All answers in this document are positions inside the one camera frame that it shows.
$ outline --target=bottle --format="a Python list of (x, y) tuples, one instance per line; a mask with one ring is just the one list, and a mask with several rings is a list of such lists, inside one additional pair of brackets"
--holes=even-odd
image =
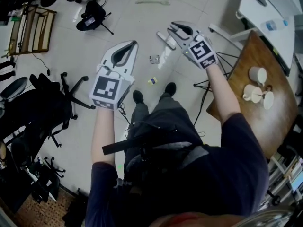
[(282, 30), (288, 26), (288, 22), (283, 19), (272, 19), (261, 24), (262, 31)]

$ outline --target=white tile floor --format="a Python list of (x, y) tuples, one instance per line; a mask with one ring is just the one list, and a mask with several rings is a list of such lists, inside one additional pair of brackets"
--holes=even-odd
[[(96, 65), (100, 63), (106, 49), (126, 40), (136, 40), (139, 43), (138, 58), (133, 76), (136, 79), (132, 91), (124, 100), (127, 117), (130, 118), (135, 103), (132, 92), (135, 89), (142, 91), (145, 103), (150, 111), (156, 106), (168, 82), (177, 84), (177, 93), (174, 96), (188, 111), (192, 121), (195, 120), (202, 95), (202, 89), (193, 87), (194, 83), (207, 79), (205, 71), (199, 70), (180, 53), (178, 48), (171, 51), (156, 36), (157, 31), (167, 35), (166, 28), (172, 21), (188, 21), (198, 25), (211, 39), (215, 50), (239, 55), (240, 52), (215, 33), (207, 29), (210, 23), (220, 24), (230, 32), (243, 30), (243, 25), (235, 17), (235, 11), (240, 0), (169, 0), (170, 6), (160, 4), (136, 5), (137, 0), (108, 0), (104, 9), (112, 12), (105, 21), (105, 25), (114, 31), (111, 35), (103, 27), (94, 31), (80, 32), (76, 29), (80, 15), (84, 12), (85, 2), (77, 4), (58, 0), (50, 9), (57, 11), (50, 51), (37, 56), (51, 69), (51, 80), (60, 81), (60, 73), (67, 72), (67, 81), (72, 87), (81, 76), (89, 76), (89, 81), (82, 84), (76, 97), (89, 102), (88, 93), (94, 82)], [(0, 51), (7, 47), (10, 31), (7, 27), (0, 27)], [(150, 65), (149, 56), (160, 55), (159, 65)], [(225, 57), (234, 64), (235, 59)], [(46, 73), (41, 61), (32, 55), (19, 56), (16, 78), (30, 74)], [(297, 67), (293, 66), (289, 77), (292, 89), (298, 86)], [(156, 77), (158, 83), (149, 86), (147, 81)], [(0, 90), (12, 82), (13, 79), (0, 83)], [(208, 94), (202, 114), (196, 124), (198, 132), (204, 131), (203, 141), (209, 145), (220, 146), (221, 128), (219, 122), (205, 112), (213, 96)], [(90, 187), (90, 145), (95, 123), (96, 110), (88, 110), (80, 106), (75, 107), (78, 120), (71, 120), (67, 130), (58, 135), (62, 148), (57, 148), (52, 140), (46, 140), (41, 156), (54, 156), (55, 163), (66, 169), (61, 183), (72, 191), (81, 188), (89, 192)], [(127, 122), (119, 112), (115, 112), (115, 139), (125, 139), (124, 132)], [(116, 155), (116, 166), (119, 176), (123, 177), (124, 154)]]

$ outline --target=wooden table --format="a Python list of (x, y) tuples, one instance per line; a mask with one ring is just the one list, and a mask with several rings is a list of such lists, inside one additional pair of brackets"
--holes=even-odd
[[(242, 98), (244, 87), (247, 84), (257, 86), (249, 79), (249, 69), (253, 66), (263, 67), (267, 71), (267, 81), (262, 91), (265, 91), (268, 85), (273, 86), (275, 100), (269, 110), (265, 110), (261, 104), (247, 102)], [(298, 106), (281, 66), (255, 32), (250, 33), (228, 83), (234, 91), (240, 103), (241, 112), (255, 133), (265, 156), (270, 159), (290, 131), (298, 114)], [(214, 101), (208, 107), (207, 112), (219, 120)]]

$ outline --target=brown mat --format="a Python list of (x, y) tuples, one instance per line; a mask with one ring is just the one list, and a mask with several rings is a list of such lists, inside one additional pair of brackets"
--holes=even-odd
[(57, 202), (48, 198), (47, 202), (39, 204), (30, 195), (16, 214), (12, 214), (5, 206), (2, 208), (18, 227), (63, 227), (62, 217), (72, 200), (74, 197), (60, 188)]

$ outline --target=white cup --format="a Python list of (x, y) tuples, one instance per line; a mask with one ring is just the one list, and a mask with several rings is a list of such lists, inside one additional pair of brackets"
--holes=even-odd
[(245, 101), (252, 101), (257, 104), (262, 99), (262, 94), (261, 88), (248, 84), (244, 88), (242, 97)]
[(255, 66), (250, 68), (250, 80), (257, 82), (260, 86), (264, 86), (267, 80), (266, 70)]
[(263, 107), (266, 110), (268, 110), (273, 106), (274, 100), (275, 100), (274, 93), (266, 91), (266, 92), (263, 92), (263, 97), (260, 102), (262, 103)]

